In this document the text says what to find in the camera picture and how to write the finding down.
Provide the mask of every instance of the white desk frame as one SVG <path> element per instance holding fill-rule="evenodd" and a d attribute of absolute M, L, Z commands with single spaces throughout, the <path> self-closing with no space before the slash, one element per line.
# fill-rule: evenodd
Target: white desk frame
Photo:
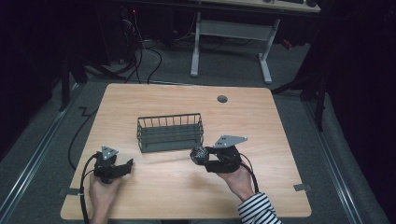
<path fill-rule="evenodd" d="M 260 53 L 258 56 L 260 65 L 262 66 L 262 75 L 264 76 L 264 81 L 267 84 L 271 84 L 272 79 L 268 69 L 267 57 L 274 42 L 279 23 L 280 19 L 275 20 L 273 26 L 262 26 L 227 21 L 208 21 L 201 20 L 201 13 L 198 12 L 195 29 L 195 46 L 191 63 L 191 76 L 198 76 L 200 35 L 217 35 L 266 41 L 263 53 Z"/>

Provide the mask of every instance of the wooden table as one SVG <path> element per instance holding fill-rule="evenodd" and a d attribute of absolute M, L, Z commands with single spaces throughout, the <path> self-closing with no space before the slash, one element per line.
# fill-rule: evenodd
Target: wooden table
<path fill-rule="evenodd" d="M 225 95 L 228 102 L 220 103 L 219 95 Z M 120 151 L 117 165 L 134 158 L 111 218 L 238 217 L 239 199 L 216 174 L 191 161 L 190 148 L 141 153 L 138 147 L 138 117 L 190 113 L 201 113 L 204 146 L 213 146 L 222 134 L 248 137 L 236 147 L 252 162 L 260 190 L 269 196 L 280 217 L 311 214 L 305 192 L 293 187 L 302 181 L 274 99 L 265 88 L 110 84 L 70 188 L 78 189 L 87 159 L 106 145 Z M 91 216 L 88 179 L 84 186 Z M 82 219 L 77 195 L 66 196 L 61 216 Z"/>

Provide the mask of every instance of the wrist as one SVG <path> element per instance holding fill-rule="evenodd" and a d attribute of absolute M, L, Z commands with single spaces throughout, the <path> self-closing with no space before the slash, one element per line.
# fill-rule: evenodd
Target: wrist
<path fill-rule="evenodd" d="M 237 194 L 238 198 L 242 201 L 242 203 L 244 201 L 246 201 L 247 199 L 249 199 L 253 195 L 254 195 L 253 191 L 246 191 L 246 192 L 242 192 L 242 193 Z"/>
<path fill-rule="evenodd" d="M 93 209 L 91 224 L 107 224 L 109 207 L 98 207 Z"/>

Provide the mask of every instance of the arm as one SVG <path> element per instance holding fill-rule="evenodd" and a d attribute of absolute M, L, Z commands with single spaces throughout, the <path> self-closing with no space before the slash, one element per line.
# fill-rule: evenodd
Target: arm
<path fill-rule="evenodd" d="M 254 193 L 251 186 L 250 172 L 243 166 L 230 174 L 218 174 L 227 183 L 231 192 L 242 203 L 238 206 L 242 223 L 282 223 L 276 217 L 276 211 L 267 196 L 263 193 Z"/>
<path fill-rule="evenodd" d="M 99 177 L 90 176 L 90 197 L 93 205 L 91 224 L 106 224 L 111 206 L 116 200 L 117 190 L 121 178 L 117 178 L 111 184 L 104 184 Z"/>

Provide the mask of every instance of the hand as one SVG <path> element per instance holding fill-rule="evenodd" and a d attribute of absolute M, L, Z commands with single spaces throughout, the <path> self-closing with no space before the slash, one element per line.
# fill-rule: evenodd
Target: hand
<path fill-rule="evenodd" d="M 254 195 L 251 186 L 250 172 L 245 167 L 239 166 L 233 173 L 217 173 L 217 175 L 225 180 L 230 190 L 238 196 L 242 202 Z"/>
<path fill-rule="evenodd" d="M 90 176 L 90 197 L 93 205 L 91 224 L 107 223 L 111 206 L 116 200 L 121 178 L 116 178 L 111 184 L 104 184 L 100 177 Z"/>

